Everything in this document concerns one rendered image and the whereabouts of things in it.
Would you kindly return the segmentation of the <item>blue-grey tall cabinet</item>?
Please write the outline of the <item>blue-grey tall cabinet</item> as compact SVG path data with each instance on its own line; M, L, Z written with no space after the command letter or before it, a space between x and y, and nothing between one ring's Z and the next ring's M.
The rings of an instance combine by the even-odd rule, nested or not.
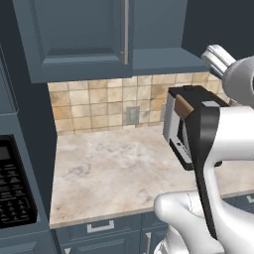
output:
M59 254L50 230L57 131L48 86L33 85L12 0L0 0L0 135L13 135L38 210L0 228L0 254Z

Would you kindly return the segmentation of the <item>blue-grey base cabinet door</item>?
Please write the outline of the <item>blue-grey base cabinet door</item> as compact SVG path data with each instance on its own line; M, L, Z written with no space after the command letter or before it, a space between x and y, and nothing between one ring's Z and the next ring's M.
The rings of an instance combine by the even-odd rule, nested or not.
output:
M144 254L146 252L146 247L147 247L146 233L147 232L152 232L150 254L154 254L155 248L166 236L167 228L168 228L168 225L158 225L158 226L149 226L149 227L143 226L141 229L141 238L140 238L140 254Z
M140 231L62 244L62 254L139 254Z

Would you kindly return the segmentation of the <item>blue-grey drawer front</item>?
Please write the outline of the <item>blue-grey drawer front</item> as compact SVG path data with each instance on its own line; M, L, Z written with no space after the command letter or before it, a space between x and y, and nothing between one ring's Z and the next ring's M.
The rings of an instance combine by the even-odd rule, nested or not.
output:
M227 197L224 199L224 201L234 207L254 214L254 202L249 203L246 198L247 195L251 195L251 197L254 198L254 192L252 192L248 194Z
M133 214L56 228L54 233L60 244L66 244L95 236L139 230L141 228L141 220L141 214Z

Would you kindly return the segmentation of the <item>black microwave oven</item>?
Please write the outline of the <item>black microwave oven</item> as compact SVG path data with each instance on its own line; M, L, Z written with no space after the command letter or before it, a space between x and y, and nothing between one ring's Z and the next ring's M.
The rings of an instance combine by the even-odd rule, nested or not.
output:
M0 135L0 228L37 221L38 210L13 135Z

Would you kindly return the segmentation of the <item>blue-grey narrow wall cabinet door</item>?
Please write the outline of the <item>blue-grey narrow wall cabinet door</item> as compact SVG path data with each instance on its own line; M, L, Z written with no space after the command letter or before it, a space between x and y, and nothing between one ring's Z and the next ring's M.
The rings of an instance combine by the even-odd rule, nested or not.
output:
M188 0L135 0L133 74L206 71L182 46Z

